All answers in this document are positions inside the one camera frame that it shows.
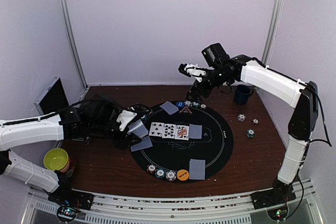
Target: blue mug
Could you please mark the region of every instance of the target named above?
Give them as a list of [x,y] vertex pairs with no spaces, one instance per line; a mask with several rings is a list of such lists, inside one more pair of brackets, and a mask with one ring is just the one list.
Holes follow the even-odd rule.
[[233,98],[233,100],[240,104],[246,104],[247,100],[250,98],[251,95],[253,95],[254,93],[254,89],[249,88],[246,85],[238,85],[236,88],[236,92],[235,92],[235,97]]

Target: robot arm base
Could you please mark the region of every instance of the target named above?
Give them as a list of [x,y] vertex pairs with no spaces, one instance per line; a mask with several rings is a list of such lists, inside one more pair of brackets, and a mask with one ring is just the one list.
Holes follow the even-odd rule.
[[53,193],[48,193],[48,200],[72,209],[91,210],[93,194],[72,190],[66,175],[59,171],[55,173],[60,185]]
[[276,179],[272,189],[256,191],[251,195],[251,198],[254,209],[260,209],[284,204],[287,201],[295,200],[296,196],[292,185],[286,185]]

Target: brown wooden surface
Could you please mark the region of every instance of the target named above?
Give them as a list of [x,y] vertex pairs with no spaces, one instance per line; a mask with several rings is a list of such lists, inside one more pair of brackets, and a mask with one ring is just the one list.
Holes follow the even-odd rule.
[[[95,93],[107,94],[121,105],[143,103],[153,106],[169,100],[184,100],[188,86],[92,87],[86,98]],[[214,90],[205,103],[220,113],[234,135],[234,150],[225,167],[207,180],[192,184],[168,183],[143,171],[129,150],[120,151],[108,140],[92,140],[88,145],[76,141],[62,147],[77,158],[78,166],[71,178],[73,188],[95,193],[137,197],[197,197],[227,195],[272,186],[285,154],[285,147],[256,92],[246,105],[233,102],[234,92]],[[247,116],[244,123],[238,114]],[[260,123],[253,127],[251,120]],[[253,127],[256,136],[246,136]]]

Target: metal frame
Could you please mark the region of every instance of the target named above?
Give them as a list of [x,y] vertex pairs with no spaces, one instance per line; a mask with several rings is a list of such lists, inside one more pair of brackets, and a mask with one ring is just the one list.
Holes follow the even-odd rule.
[[75,66],[81,81],[81,84],[84,89],[88,87],[88,84],[85,79],[84,71],[80,63],[80,59],[78,56],[78,51],[75,43],[75,38],[74,38],[74,32],[72,31],[72,26],[70,22],[70,16],[69,16],[69,9],[67,5],[67,0],[60,0],[61,1],[61,6],[62,6],[62,12],[63,12],[63,17],[64,17],[64,22],[67,30],[67,37],[69,40],[69,45],[72,53],[72,57],[74,58]]
[[[60,0],[60,1],[61,1],[62,12],[63,12],[63,16],[64,16],[64,21],[65,21],[65,26],[66,26],[66,30],[67,30],[67,35],[68,35],[68,40],[69,40],[69,44],[70,44],[72,57],[74,58],[73,60],[75,62],[75,66],[76,66],[78,75],[80,77],[82,86],[85,89],[85,88],[88,87],[88,84],[86,82],[84,71],[83,71],[83,68],[81,66],[79,56],[78,56],[78,51],[77,51],[77,47],[76,47],[76,43],[75,43],[74,33],[72,31],[72,26],[71,26],[71,22],[70,22],[67,0]],[[268,29],[268,35],[267,35],[267,39],[266,39],[266,43],[265,43],[265,47],[264,47],[264,52],[262,54],[262,56],[263,56],[262,57],[262,62],[265,63],[265,64],[268,64],[270,62],[271,52],[272,52],[273,45],[274,45],[274,40],[275,40],[274,36],[275,36],[275,32],[276,32],[276,29],[277,29],[277,26],[278,26],[279,20],[280,20],[282,3],[283,3],[283,0],[274,0],[273,11],[272,11],[272,15],[271,15],[271,22],[270,22],[269,29]]]
[[[303,181],[304,198],[315,224],[323,224],[315,190],[310,179]],[[293,185],[298,202],[302,195],[301,185]],[[117,195],[94,194],[90,211],[82,211],[77,220],[84,223],[251,223],[250,214],[266,211],[254,210],[250,195],[253,192],[225,196],[196,198],[139,198]],[[35,188],[28,193],[27,208],[23,210],[21,224],[30,224],[34,209],[50,214],[56,213],[58,206],[48,201],[47,195]]]
[[284,0],[274,0],[273,11],[271,16],[271,22],[269,24],[268,35],[266,39],[266,44],[264,48],[264,52],[262,54],[262,62],[264,64],[269,64],[271,53],[274,46],[274,36],[277,30],[279,21],[280,21],[280,14],[282,10],[282,4]]

